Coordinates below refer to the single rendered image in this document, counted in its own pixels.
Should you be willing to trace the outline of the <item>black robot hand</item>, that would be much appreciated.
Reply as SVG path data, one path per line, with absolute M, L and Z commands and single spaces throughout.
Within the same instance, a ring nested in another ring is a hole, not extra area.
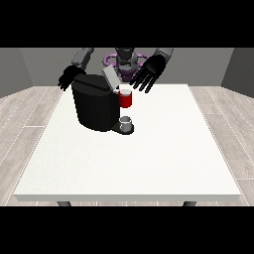
M 59 87 L 63 91 L 66 91 L 66 89 L 72 84 L 74 78 L 79 74 L 85 74 L 85 71 L 81 69 L 80 67 L 77 67 L 75 65 L 68 66 L 64 71 L 62 76 L 59 78 Z
M 142 65 L 140 70 L 130 81 L 134 89 L 144 90 L 148 93 L 155 81 L 166 68 L 166 60 L 163 56 L 151 56 Z

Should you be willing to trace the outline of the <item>black coffee machine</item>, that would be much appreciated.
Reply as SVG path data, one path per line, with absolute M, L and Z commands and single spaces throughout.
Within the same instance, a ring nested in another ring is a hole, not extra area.
M 103 75 L 80 73 L 74 78 L 71 90 L 81 125 L 93 131 L 115 131 L 122 135 L 134 132 L 133 124 L 123 131 L 119 97 Z

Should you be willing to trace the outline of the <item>red pod holder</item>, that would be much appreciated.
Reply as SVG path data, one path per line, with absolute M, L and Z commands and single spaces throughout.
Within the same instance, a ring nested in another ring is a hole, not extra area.
M 128 108 L 132 105 L 132 91 L 130 89 L 120 89 L 118 98 L 120 107 Z

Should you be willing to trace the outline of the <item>pale grey machine lid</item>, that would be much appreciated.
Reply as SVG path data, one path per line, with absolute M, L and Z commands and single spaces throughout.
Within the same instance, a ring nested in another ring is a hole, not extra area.
M 115 90 L 120 85 L 120 80 L 112 65 L 105 67 L 102 70 L 102 74 L 106 78 L 106 81 L 112 90 Z

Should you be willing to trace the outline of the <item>small grey cup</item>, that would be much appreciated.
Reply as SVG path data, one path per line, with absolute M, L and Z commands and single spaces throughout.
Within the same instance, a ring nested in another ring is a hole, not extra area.
M 122 116 L 119 119 L 119 123 L 120 123 L 120 130 L 123 132 L 128 132 L 132 128 L 132 120 L 129 116 Z

